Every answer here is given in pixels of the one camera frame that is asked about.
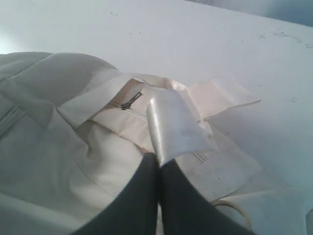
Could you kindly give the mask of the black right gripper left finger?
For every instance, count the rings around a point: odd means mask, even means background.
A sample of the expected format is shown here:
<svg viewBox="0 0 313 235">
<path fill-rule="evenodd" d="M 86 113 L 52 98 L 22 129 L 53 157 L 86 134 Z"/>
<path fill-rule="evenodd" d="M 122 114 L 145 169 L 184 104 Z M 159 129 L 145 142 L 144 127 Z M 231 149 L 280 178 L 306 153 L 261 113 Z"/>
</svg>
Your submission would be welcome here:
<svg viewBox="0 0 313 235">
<path fill-rule="evenodd" d="M 74 235 L 155 235 L 159 165 L 155 154 L 143 156 L 119 195 Z"/>
</svg>

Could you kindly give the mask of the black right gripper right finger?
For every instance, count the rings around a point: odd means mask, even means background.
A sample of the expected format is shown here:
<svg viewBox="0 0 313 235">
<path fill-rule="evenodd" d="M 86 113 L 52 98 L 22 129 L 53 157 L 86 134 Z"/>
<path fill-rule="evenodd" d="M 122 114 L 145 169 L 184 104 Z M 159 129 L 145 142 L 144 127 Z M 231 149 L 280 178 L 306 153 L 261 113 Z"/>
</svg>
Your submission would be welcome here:
<svg viewBox="0 0 313 235">
<path fill-rule="evenodd" d="M 165 235 L 250 235 L 192 186 L 175 160 L 160 169 L 159 203 Z"/>
</svg>

